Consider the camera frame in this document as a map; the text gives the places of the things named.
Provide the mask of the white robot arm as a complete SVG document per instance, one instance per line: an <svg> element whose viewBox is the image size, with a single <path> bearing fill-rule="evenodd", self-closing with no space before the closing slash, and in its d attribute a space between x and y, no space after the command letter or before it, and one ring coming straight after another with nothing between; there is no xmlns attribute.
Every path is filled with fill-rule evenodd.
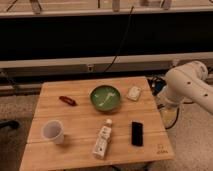
<svg viewBox="0 0 213 171"><path fill-rule="evenodd" d="M207 77L208 69L200 61L174 67L165 74L166 85L157 97L167 108L176 108L188 98L213 115L213 87L205 82Z"/></svg>

